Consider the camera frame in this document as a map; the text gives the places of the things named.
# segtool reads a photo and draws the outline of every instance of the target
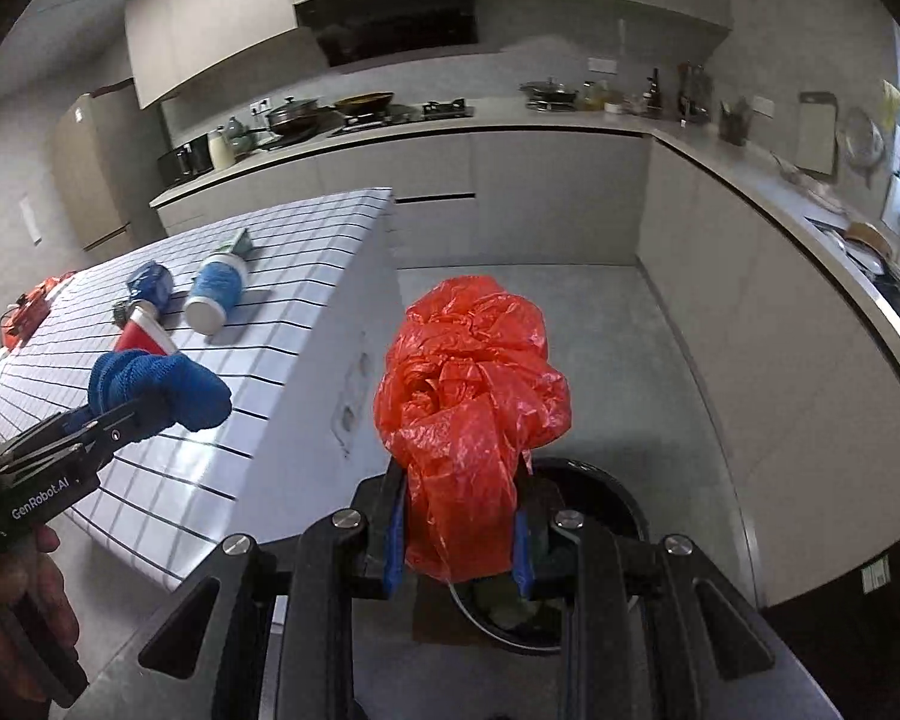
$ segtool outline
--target metal bolt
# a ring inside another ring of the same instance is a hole
[[[252,546],[253,538],[245,533],[233,533],[223,540],[223,552],[231,556],[245,555]]]
[[[346,530],[356,528],[362,521],[357,509],[340,509],[338,512],[333,512],[332,519],[335,528],[345,528]]]
[[[671,555],[686,557],[693,552],[693,541],[677,533],[674,536],[667,536],[667,538],[663,539],[663,548]]]
[[[576,509],[561,509],[554,517],[554,525],[565,531],[575,531],[583,528],[583,515]]]

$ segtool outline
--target black range hood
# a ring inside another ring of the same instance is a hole
[[[295,6],[331,66],[477,42],[475,0],[308,0]]]

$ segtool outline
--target crumpled plastic bag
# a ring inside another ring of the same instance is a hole
[[[373,416],[407,471],[407,563],[441,581],[511,568],[521,455],[570,428],[543,314],[490,276],[447,279],[407,309]]]

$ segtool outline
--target refrigerator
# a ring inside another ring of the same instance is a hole
[[[164,190],[156,161],[169,147],[132,79],[80,95],[53,129],[53,180],[94,264],[167,237],[149,203]]]

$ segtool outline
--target barcode label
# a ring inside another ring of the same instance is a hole
[[[890,559],[884,555],[880,560],[871,562],[860,573],[863,575],[864,595],[874,592],[878,587],[890,582]]]

